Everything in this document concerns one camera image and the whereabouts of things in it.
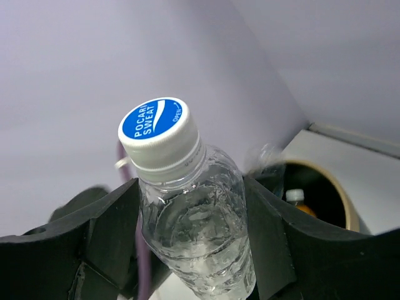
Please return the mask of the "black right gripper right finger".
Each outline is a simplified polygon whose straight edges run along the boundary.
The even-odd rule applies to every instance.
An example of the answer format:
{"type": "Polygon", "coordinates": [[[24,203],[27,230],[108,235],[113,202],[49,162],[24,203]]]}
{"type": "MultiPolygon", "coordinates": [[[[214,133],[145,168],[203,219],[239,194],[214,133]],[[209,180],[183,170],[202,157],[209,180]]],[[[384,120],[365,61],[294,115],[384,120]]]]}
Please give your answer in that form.
{"type": "Polygon", "coordinates": [[[260,299],[398,299],[399,231],[365,235],[316,219],[244,180],[260,299]]]}

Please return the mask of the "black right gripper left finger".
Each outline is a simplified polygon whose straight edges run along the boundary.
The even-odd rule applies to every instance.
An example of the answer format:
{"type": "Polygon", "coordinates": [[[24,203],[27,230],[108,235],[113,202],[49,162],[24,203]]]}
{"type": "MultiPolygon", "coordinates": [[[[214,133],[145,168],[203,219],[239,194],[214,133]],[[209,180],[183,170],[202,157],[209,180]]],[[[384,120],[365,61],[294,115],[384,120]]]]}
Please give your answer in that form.
{"type": "Polygon", "coordinates": [[[64,216],[1,238],[2,299],[147,297],[147,253],[136,241],[138,182],[94,187],[64,216]]]}

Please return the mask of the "long orange juice bottle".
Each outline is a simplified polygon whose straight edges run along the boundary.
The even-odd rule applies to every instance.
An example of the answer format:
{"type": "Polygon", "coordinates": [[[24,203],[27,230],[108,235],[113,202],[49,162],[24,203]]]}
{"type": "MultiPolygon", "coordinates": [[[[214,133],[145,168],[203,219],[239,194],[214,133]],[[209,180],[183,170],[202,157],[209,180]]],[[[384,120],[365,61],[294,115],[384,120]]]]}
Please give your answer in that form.
{"type": "Polygon", "coordinates": [[[304,202],[304,191],[302,189],[290,189],[286,191],[286,201],[289,204],[297,207],[299,210],[307,213],[310,216],[316,217],[313,210],[305,205],[304,202]]]}

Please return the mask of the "clear bottle white blue cap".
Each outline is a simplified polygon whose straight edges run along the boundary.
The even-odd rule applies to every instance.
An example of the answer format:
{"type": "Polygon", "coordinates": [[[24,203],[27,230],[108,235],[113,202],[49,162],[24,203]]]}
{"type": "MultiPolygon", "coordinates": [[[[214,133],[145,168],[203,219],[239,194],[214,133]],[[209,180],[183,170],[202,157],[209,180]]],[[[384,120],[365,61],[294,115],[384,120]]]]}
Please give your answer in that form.
{"type": "Polygon", "coordinates": [[[234,161],[203,143],[176,97],[136,106],[118,138],[137,172],[141,232],[151,251],[199,299],[246,299],[256,275],[234,161]]]}

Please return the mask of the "blue label clear bottle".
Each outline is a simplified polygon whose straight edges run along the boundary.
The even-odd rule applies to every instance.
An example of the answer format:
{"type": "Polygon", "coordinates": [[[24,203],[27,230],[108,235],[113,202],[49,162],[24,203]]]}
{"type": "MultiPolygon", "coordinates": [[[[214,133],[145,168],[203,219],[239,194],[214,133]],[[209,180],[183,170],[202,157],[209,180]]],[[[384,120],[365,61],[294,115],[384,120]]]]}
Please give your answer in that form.
{"type": "Polygon", "coordinates": [[[255,179],[275,196],[284,194],[286,162],[280,147],[270,143],[252,147],[244,161],[244,175],[255,179]]]}

